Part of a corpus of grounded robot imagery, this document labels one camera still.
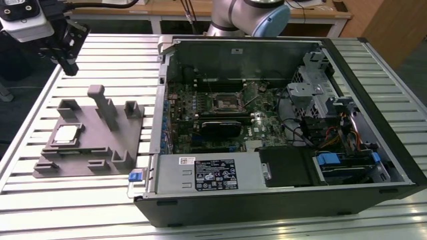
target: aluminum extrusion table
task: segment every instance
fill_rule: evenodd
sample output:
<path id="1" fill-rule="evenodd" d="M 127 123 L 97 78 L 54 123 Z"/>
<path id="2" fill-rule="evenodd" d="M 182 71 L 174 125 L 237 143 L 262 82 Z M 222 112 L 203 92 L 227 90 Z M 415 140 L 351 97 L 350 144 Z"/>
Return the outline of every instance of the aluminum extrusion table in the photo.
<path id="1" fill-rule="evenodd" d="M 155 110 L 159 35 L 93 34 L 87 38 L 77 76 L 58 67 L 0 162 L 2 239 L 427 239 L 427 190 L 390 200 L 355 215 L 263 222 L 155 228 L 127 196 L 129 176 L 42 178 L 33 176 L 55 127 L 62 99 L 95 105 L 87 87 L 106 86 L 121 105 L 146 106 L 138 167 L 149 164 Z M 355 38 L 333 40 L 379 110 L 427 173 L 427 109 L 371 45 Z M 343 80 L 337 77 L 343 93 Z"/>

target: blue latch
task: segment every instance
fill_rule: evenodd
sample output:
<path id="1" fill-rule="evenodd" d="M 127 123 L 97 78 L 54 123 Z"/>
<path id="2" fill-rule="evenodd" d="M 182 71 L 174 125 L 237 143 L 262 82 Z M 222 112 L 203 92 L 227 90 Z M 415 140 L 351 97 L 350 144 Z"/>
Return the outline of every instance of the blue latch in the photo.
<path id="1" fill-rule="evenodd" d="M 377 152 L 373 152 L 371 154 L 375 163 L 379 163 L 382 161 L 381 155 Z"/>
<path id="2" fill-rule="evenodd" d="M 129 174 L 129 182 L 135 183 L 135 182 L 142 182 L 143 181 L 143 173 L 142 172 L 131 172 Z"/>
<path id="3" fill-rule="evenodd" d="M 319 165 L 325 164 L 341 164 L 341 158 L 337 153 L 322 153 L 315 157 Z"/>

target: warning label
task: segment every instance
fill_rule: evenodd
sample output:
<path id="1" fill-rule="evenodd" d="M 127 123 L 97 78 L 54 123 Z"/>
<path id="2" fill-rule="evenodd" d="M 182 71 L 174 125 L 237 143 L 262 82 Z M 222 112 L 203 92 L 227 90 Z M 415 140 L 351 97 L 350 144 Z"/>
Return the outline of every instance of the warning label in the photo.
<path id="1" fill-rule="evenodd" d="M 194 161 L 194 173 L 199 192 L 239 189 L 234 159 Z"/>

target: cpu holder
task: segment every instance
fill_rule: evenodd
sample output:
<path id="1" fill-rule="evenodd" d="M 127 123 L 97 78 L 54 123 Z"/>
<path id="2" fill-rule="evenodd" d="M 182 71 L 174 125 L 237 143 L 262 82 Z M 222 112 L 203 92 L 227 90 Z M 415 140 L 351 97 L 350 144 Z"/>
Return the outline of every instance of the cpu holder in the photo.
<path id="1" fill-rule="evenodd" d="M 97 106 L 63 99 L 61 114 L 42 157 L 37 178 L 130 174 L 137 165 L 145 107 L 137 101 L 115 106 L 103 85 L 87 91 Z"/>

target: barcode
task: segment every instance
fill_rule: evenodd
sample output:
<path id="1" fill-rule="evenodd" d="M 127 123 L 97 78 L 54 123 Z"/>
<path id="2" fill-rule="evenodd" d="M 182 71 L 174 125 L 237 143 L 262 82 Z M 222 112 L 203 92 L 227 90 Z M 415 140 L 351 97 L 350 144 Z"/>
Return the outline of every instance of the barcode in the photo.
<path id="1" fill-rule="evenodd" d="M 179 164 L 181 165 L 194 165 L 195 164 L 195 157 L 181 157 L 179 158 Z"/>

